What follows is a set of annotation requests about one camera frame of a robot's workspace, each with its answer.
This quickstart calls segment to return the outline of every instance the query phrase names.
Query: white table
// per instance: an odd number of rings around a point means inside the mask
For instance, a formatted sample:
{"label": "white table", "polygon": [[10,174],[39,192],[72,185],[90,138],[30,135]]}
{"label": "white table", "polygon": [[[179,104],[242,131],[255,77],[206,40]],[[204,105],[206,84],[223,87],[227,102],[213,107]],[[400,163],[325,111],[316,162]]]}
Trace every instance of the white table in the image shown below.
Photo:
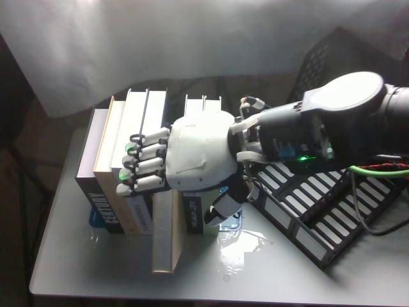
{"label": "white table", "polygon": [[[74,180],[85,131],[72,139],[30,290],[40,295],[305,304],[409,306],[409,227],[363,236],[325,274],[256,209],[243,229],[190,236],[173,276],[151,274],[151,238],[110,235],[88,224]],[[401,197],[378,224],[408,214]]]}

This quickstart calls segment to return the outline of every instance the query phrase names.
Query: green led light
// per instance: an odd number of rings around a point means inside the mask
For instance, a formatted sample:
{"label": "green led light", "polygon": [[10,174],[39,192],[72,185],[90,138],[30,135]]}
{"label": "green led light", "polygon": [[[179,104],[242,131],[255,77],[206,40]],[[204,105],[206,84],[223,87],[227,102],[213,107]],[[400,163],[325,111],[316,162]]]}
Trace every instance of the green led light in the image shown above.
{"label": "green led light", "polygon": [[316,159],[316,157],[310,157],[309,155],[302,155],[301,157],[297,158],[297,161],[304,162],[304,161],[312,160],[312,159]]}

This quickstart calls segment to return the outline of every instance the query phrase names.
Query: white backdrop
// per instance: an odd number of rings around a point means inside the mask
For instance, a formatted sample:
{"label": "white backdrop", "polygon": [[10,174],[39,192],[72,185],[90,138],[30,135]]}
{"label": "white backdrop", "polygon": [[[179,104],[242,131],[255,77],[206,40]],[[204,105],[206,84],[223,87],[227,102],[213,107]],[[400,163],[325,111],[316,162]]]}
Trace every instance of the white backdrop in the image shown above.
{"label": "white backdrop", "polygon": [[0,1],[0,32],[49,116],[148,79],[296,70],[337,26],[401,58],[409,1]]}

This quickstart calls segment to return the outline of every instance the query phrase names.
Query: black plastic crate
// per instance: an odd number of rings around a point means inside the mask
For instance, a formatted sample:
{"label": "black plastic crate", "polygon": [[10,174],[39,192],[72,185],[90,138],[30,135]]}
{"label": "black plastic crate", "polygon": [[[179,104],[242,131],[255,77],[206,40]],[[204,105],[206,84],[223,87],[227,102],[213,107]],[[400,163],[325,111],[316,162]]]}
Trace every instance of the black plastic crate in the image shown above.
{"label": "black plastic crate", "polygon": [[[339,28],[305,56],[287,103],[304,92],[324,86],[351,72],[372,71],[386,83],[406,86],[407,61],[397,61]],[[254,169],[263,185],[254,206],[324,269],[363,231],[355,211],[350,179],[345,170],[311,176],[294,175],[283,164]],[[358,199],[367,223],[376,219],[399,196],[406,182],[358,177]]]}

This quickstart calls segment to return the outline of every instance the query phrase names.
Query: robotic hand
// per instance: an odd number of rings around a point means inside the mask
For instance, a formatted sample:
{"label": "robotic hand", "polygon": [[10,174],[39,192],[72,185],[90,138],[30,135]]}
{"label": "robotic hand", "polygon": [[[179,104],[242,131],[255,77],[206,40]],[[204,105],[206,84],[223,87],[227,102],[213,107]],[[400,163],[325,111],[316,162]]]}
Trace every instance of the robotic hand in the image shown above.
{"label": "robotic hand", "polygon": [[176,120],[171,129],[131,136],[117,194],[228,189],[206,212],[216,226],[251,197],[253,165],[283,162],[292,173],[321,173],[378,154],[406,155],[409,88],[372,72],[339,77],[303,101],[270,108],[244,97],[240,117],[220,111]]}

